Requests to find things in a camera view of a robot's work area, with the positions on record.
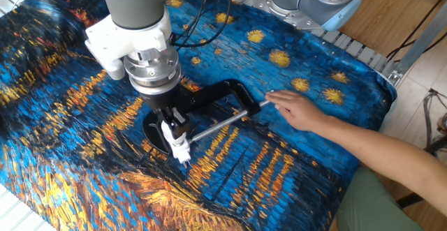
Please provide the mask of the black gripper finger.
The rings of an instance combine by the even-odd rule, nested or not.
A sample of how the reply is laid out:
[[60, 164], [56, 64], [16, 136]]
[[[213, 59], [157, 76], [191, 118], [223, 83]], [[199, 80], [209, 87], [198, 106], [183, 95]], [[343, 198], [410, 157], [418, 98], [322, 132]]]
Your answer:
[[160, 124], [165, 122], [169, 127], [172, 126], [173, 111], [170, 108], [158, 108], [156, 110], [156, 115]]
[[171, 110], [170, 129], [175, 139], [186, 135], [189, 131], [189, 116], [187, 112], [183, 112], [174, 107]]

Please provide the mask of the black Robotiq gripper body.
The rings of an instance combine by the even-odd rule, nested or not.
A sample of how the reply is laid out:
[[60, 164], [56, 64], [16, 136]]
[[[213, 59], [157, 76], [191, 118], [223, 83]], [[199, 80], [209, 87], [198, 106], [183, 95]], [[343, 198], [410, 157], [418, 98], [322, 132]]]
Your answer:
[[187, 88], [178, 84], [171, 90], [158, 94], [158, 95], [147, 95], [141, 94], [142, 100], [147, 104], [154, 113], [158, 113], [160, 110], [162, 112], [169, 111], [173, 109], [176, 105], [179, 105], [188, 95], [191, 94]]

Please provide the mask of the person's right hand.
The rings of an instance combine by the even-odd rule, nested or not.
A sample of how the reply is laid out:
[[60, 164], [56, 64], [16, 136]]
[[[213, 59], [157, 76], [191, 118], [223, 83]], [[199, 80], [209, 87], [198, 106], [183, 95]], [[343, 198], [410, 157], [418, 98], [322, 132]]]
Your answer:
[[308, 98], [289, 90], [271, 91], [265, 98], [292, 127], [300, 131], [315, 133], [329, 119]]

